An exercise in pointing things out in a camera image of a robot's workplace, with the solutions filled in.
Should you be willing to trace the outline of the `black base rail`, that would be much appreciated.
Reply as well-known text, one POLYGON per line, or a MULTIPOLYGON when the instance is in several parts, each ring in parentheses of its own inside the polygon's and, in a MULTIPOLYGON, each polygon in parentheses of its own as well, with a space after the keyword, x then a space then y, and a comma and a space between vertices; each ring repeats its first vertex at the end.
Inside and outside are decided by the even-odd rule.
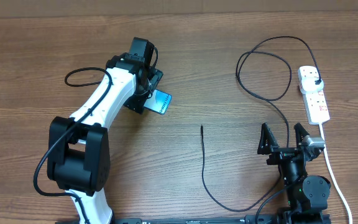
MULTIPOLYGON (((296 224, 331 224, 329 215, 323 215, 322 221, 318 221, 317 218, 306 220, 297 216, 293 217, 293 222, 296 224)), ((56 224, 79 224, 79 220, 67 221, 67 222, 55 222, 56 224)), ((186 219, 159 219, 159 220, 141 220, 140 218, 123 218, 115 219, 112 223, 115 224, 255 224, 255 215, 246 215, 244 218, 200 218, 195 220, 186 219)), ((258 224, 278 224, 286 223, 283 220, 279 220, 275 215, 259 215, 258 224)))

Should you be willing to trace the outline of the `white charger plug adapter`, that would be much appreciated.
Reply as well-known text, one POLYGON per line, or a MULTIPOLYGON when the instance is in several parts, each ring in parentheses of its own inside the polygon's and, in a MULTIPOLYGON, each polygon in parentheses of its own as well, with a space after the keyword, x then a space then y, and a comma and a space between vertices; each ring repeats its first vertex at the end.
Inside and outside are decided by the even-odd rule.
POLYGON ((309 94, 321 91, 324 88, 324 82, 318 77, 301 77, 300 91, 302 94, 309 94))

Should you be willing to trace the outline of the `white power strip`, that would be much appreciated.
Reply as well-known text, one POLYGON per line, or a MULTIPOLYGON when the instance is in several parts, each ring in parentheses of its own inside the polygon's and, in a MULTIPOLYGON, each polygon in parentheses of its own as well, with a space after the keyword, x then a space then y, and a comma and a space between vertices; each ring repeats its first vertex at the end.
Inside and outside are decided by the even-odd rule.
MULTIPOLYGON (((298 69, 299 86, 301 77, 319 78, 319 74, 316 67, 302 66, 298 69)), ((302 94, 302 96, 309 124, 319 125, 330 120, 323 89, 309 94, 302 94)))

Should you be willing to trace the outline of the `Samsung Galaxy smartphone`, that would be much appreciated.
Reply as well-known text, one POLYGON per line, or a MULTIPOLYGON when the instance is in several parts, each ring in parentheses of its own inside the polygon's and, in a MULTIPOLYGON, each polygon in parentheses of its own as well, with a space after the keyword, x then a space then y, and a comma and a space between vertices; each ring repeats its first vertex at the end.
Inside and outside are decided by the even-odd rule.
POLYGON ((158 114, 165 114, 168 110, 172 96, 160 90, 154 90, 151 98, 145 101, 144 107, 158 114))

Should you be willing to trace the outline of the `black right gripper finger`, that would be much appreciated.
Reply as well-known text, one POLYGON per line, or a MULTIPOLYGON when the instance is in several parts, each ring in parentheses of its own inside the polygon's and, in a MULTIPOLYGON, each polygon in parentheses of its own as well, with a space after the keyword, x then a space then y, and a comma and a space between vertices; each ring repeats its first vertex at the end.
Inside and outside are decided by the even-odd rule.
POLYGON ((269 155, 277 152, 279 145, 275 139, 273 132, 267 123, 263 123, 260 133, 260 141, 257 149, 258 154, 269 155))
POLYGON ((294 125, 295 130, 295 138, 296 138, 296 145, 297 146, 306 146, 306 137, 309 136, 309 132, 300 124, 296 123, 294 125))

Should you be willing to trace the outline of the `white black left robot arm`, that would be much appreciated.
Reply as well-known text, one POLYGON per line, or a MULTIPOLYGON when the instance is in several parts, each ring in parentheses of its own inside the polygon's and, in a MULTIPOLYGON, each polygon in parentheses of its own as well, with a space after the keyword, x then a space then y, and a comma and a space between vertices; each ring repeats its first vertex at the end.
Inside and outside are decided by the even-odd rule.
POLYGON ((40 163, 61 190, 56 195, 71 197, 79 223, 114 223, 104 193, 111 165, 108 129, 123 106, 138 114, 152 106, 163 77, 157 61, 154 44, 135 37, 128 52, 106 62, 103 79, 95 82, 86 103, 50 124, 48 151, 40 163))

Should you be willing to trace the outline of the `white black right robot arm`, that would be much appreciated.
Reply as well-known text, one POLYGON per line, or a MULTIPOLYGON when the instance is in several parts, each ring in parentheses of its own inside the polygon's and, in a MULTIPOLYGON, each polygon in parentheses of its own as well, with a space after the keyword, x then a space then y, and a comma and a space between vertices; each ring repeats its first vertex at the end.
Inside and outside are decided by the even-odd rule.
POLYGON ((280 147, 267 123, 262 124, 257 153, 269 156, 268 165, 278 166, 288 207, 279 208, 274 215, 260 214, 264 205, 281 193, 277 192, 263 202, 255 217, 246 220, 255 223, 331 223, 330 216, 323 213, 328 208, 331 183, 323 176, 308 175, 306 171, 306 163, 323 152, 325 141, 310 136, 300 123, 294 125, 294 130, 296 147, 280 147))

